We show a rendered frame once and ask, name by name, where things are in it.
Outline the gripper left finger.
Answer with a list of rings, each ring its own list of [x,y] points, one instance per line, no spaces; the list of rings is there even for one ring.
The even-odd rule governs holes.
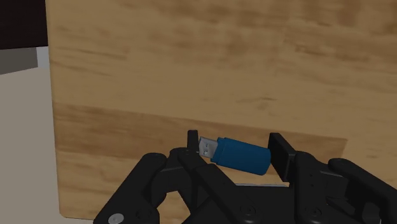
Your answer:
[[[159,205],[178,192],[190,214],[182,224],[256,224],[256,206],[216,165],[198,154],[196,130],[168,156],[145,154],[93,224],[160,224]]]

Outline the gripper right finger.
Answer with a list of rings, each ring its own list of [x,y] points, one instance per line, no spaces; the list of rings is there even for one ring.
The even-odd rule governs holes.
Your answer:
[[[268,139],[271,164],[294,191],[296,224],[397,224],[397,189],[344,158],[327,163]]]

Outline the blue USB flash drive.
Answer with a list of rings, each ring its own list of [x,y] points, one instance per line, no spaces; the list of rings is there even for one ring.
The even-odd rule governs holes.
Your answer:
[[[217,140],[200,137],[198,152],[216,165],[257,175],[264,175],[271,162],[268,148],[226,137]]]

